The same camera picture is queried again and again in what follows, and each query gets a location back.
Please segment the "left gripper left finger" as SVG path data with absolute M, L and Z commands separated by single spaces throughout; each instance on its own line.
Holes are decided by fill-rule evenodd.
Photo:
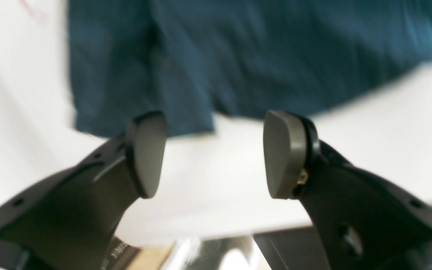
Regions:
M 0 268 L 99 270 L 126 210 L 152 198 L 161 178 L 167 122 L 135 118 L 79 164 L 0 206 Z

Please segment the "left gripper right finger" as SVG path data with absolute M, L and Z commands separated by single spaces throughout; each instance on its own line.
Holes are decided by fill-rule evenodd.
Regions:
M 271 197 L 302 204 L 332 270 L 432 270 L 430 205 L 355 167 L 307 118 L 268 111 L 263 144 Z

